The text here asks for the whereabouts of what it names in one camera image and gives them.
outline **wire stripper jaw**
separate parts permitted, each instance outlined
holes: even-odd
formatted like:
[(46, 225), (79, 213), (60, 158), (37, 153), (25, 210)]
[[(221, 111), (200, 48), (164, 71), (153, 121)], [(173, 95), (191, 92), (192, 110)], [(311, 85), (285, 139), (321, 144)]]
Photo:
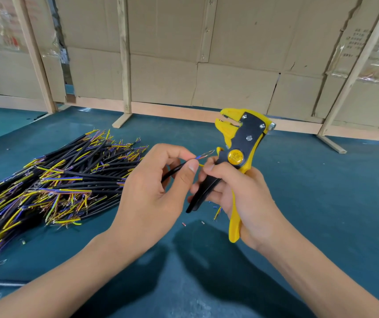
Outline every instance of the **wire stripper jaw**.
[[(216, 119), (215, 126), (223, 134), (226, 149), (217, 148), (216, 164), (228, 162), (240, 172), (245, 173), (251, 168), (254, 152), (268, 131), (275, 128), (266, 116), (247, 109), (225, 108), (220, 112), (223, 119)], [(220, 178), (207, 176), (192, 198), (187, 213), (196, 211), (208, 194), (221, 181)], [(241, 219), (234, 206), (229, 223), (229, 240), (236, 242), (240, 238)]]

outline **wire scrap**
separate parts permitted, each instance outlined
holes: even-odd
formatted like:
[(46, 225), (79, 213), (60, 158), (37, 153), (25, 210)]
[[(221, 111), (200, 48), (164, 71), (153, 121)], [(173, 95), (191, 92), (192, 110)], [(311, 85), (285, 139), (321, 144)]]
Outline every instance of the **wire scrap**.
[(43, 222), (81, 221), (120, 203), (123, 185), (147, 146), (116, 142), (93, 130), (38, 157), (0, 181), (0, 252), (17, 235)]

